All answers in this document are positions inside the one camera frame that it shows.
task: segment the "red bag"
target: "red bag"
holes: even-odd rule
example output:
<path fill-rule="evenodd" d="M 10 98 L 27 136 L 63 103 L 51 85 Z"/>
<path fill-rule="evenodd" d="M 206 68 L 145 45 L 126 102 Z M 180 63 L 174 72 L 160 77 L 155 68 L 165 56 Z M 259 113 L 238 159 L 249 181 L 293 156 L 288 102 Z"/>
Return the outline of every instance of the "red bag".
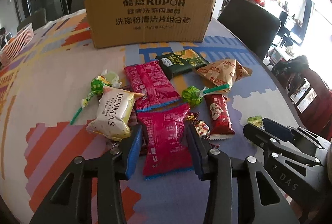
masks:
<path fill-rule="evenodd" d="M 213 139 L 213 135 L 219 135 L 219 139 L 222 139 L 223 135 L 234 135 L 235 132 L 232 129 L 225 97 L 220 94 L 212 94 L 205 95 L 204 98 L 212 119 L 212 129 L 210 129 L 211 139 Z"/>
<path fill-rule="evenodd" d="M 147 95 L 136 101 L 137 111 L 149 111 L 181 99 L 157 61 L 124 68 L 135 92 Z"/>
<path fill-rule="evenodd" d="M 147 179 L 162 176 L 170 171 L 188 170 L 192 167 L 187 147 L 180 143 L 184 131 L 184 118 L 189 104 L 182 104 L 163 112 L 138 113 L 148 135 L 148 154 L 143 174 Z"/>

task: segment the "green lollipop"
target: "green lollipop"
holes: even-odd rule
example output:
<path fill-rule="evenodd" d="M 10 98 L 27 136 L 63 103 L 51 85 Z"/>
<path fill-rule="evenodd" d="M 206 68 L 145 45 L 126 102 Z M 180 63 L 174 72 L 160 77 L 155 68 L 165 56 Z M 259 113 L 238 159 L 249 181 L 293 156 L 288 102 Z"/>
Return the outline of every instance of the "green lollipop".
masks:
<path fill-rule="evenodd" d="M 203 100 L 203 97 L 211 92 L 215 92 L 218 90 L 224 90 L 226 88 L 229 88 L 228 84 L 219 86 L 219 87 L 214 87 L 214 88 L 207 88 L 204 87 L 202 90 L 199 90 L 197 87 L 195 86 L 191 86 L 188 87 L 187 89 L 185 89 L 184 91 L 182 91 L 182 95 L 181 98 L 183 101 L 189 103 L 190 108 L 195 107 L 196 105 L 200 104 Z"/>
<path fill-rule="evenodd" d="M 82 112 L 82 110 L 88 105 L 89 101 L 92 99 L 94 95 L 102 95 L 103 86 L 111 86 L 110 82 L 106 80 L 105 77 L 99 75 L 96 78 L 93 78 L 91 81 L 91 92 L 87 95 L 85 99 L 82 99 L 81 107 L 77 110 L 73 119 L 70 121 L 70 125 L 72 125 L 78 115 Z"/>

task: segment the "patterned tablecloth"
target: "patterned tablecloth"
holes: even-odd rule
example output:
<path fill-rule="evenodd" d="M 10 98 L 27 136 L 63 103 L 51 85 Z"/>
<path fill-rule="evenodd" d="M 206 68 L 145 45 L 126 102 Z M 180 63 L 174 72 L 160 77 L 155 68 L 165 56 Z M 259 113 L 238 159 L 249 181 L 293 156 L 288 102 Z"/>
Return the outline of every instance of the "patterned tablecloth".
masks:
<path fill-rule="evenodd" d="M 0 71 L 0 194 L 21 223 L 29 223 L 50 187 L 74 157 L 95 158 L 107 150 L 105 137 L 85 130 L 87 123 L 95 118 L 97 100 L 91 101 L 74 126 L 69 125 L 80 100 L 89 92 L 91 79 L 107 69 L 117 72 L 127 84 L 125 66 L 189 48 L 209 62 L 230 57 L 253 69 L 252 76 L 236 82 L 229 94 L 228 109 L 236 135 L 219 142 L 222 151 L 241 159 L 248 155 L 261 157 L 257 148 L 243 137 L 243 125 L 249 116 L 262 115 L 286 126 L 298 126 L 265 69 L 215 19 L 210 22 L 202 43 L 160 42 L 97 50 L 93 47 L 86 13 L 78 11 L 38 29 L 30 44 Z M 179 93 L 190 85 L 204 86 L 202 78 L 194 73 L 173 78 L 171 82 Z M 202 103 L 197 110 L 200 118 L 209 123 L 206 104 Z M 128 224 L 203 222 L 209 182 L 199 181 L 193 171 L 145 181 L 143 165 L 141 157 L 132 179 L 121 182 Z M 96 184 L 93 196 L 95 224 Z"/>

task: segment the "pink snack package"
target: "pink snack package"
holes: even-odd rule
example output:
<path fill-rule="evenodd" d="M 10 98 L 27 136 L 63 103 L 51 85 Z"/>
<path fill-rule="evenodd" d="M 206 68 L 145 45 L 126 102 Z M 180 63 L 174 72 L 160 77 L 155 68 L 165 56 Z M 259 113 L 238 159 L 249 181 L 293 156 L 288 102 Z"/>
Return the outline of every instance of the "pink snack package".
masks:
<path fill-rule="evenodd" d="M 144 96 L 136 101 L 137 111 L 149 111 L 181 99 L 162 71 L 158 61 L 128 66 L 125 67 L 124 71 L 132 89 L 147 95 L 147 98 Z"/>
<path fill-rule="evenodd" d="M 136 65 L 128 66 L 124 68 L 124 72 L 126 77 L 128 78 L 131 88 L 134 92 L 145 94 L 140 100 L 135 102 L 137 111 L 149 111 L 151 110 L 151 106 L 148 100 L 147 90 L 145 85 L 142 82 L 141 77 L 138 74 Z"/>
<path fill-rule="evenodd" d="M 137 117 L 145 124 L 149 139 L 143 169 L 146 179 L 171 171 L 189 170 L 193 166 L 188 148 L 180 143 L 184 118 L 189 110 L 189 104 L 185 103 L 163 112 L 138 113 Z"/>

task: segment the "pink basket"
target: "pink basket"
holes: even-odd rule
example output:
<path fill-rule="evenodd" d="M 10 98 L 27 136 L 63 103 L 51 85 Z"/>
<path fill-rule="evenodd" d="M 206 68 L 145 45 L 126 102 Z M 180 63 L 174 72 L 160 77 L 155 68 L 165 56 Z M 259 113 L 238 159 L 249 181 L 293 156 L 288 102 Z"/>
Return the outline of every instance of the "pink basket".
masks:
<path fill-rule="evenodd" d="M 7 43 L 0 51 L 0 62 L 3 66 L 8 65 L 32 40 L 34 37 L 34 31 L 32 29 L 32 23 L 26 25 L 21 29 L 11 43 Z"/>

